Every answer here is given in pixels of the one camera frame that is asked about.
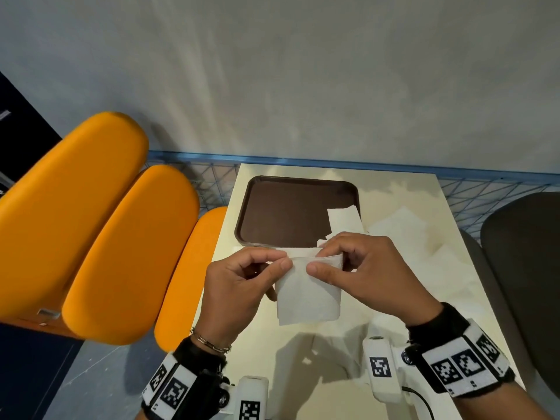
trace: fingernail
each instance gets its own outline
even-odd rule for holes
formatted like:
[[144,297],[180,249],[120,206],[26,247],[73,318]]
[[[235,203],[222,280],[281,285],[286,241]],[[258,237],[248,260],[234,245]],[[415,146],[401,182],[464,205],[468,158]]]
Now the fingernail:
[[284,261],[282,261],[282,262],[280,263],[280,267],[281,267],[284,271],[289,270],[290,268],[292,268],[292,260],[289,259],[289,258],[286,258]]
[[317,267],[314,264],[308,264],[306,269],[309,275],[314,275],[317,272]]

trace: blue wire mesh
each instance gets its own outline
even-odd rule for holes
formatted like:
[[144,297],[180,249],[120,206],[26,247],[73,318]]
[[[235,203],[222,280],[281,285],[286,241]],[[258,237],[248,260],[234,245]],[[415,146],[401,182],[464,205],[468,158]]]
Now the blue wire mesh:
[[[146,167],[167,163],[182,171],[200,198],[200,215],[226,206],[239,170],[237,163],[149,161]],[[560,191],[560,186],[521,181],[450,179],[438,177],[457,225],[480,240],[480,227],[496,209],[509,202],[541,191]]]

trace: tabletop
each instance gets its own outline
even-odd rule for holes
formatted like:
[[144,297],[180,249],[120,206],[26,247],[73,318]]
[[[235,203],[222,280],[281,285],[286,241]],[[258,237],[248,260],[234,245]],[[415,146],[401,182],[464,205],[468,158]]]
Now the tabletop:
[[[229,256],[234,247],[239,246],[234,228],[247,184],[259,175],[353,183],[359,191],[361,217],[366,227],[405,206],[428,225],[428,244],[432,251],[446,244],[460,261],[472,265],[455,219],[433,174],[261,164],[242,164],[239,169],[213,261]],[[469,297],[483,309],[482,314],[476,317],[477,323],[506,354],[516,371],[480,280],[469,289]],[[406,342],[407,331],[400,320],[370,310],[344,292],[341,318],[331,325],[279,326],[276,304],[263,298],[255,319],[233,344],[225,375],[232,383],[237,383],[246,375],[268,378],[267,419],[410,418],[402,407],[392,407],[375,400],[369,385],[357,380],[337,362],[337,356],[344,357],[345,354],[334,354],[329,346],[333,339],[355,341],[361,345],[369,321],[379,326],[377,330],[388,335],[394,344]],[[420,375],[411,378],[413,382],[423,380]],[[432,409],[436,406],[435,414],[438,411],[444,413],[447,419],[460,419],[447,395],[436,395],[430,391],[424,396]]]

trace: left hand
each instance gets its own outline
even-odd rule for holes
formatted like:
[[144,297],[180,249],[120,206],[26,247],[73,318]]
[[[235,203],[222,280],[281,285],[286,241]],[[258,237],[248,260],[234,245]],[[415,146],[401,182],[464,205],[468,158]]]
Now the left hand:
[[286,252],[263,247],[245,247],[212,262],[206,270],[196,333],[220,348],[231,345],[255,317],[265,293],[276,300],[272,285],[292,265]]

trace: black cable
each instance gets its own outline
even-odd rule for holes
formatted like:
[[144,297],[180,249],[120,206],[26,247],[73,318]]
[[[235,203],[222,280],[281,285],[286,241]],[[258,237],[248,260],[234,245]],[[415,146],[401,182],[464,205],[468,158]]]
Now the black cable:
[[418,392],[416,392],[416,390],[414,390],[414,389],[412,389],[412,388],[409,388],[408,386],[403,386],[402,389],[403,389],[405,392],[410,392],[411,394],[414,394],[414,395],[416,395],[417,397],[419,397],[419,398],[422,400],[422,402],[425,403],[426,408],[427,408],[428,411],[430,412],[430,417],[432,418],[432,420],[436,420],[436,419],[433,417],[433,412],[432,412],[432,409],[430,408],[429,403],[426,401],[426,399],[425,399],[422,395],[420,395]]

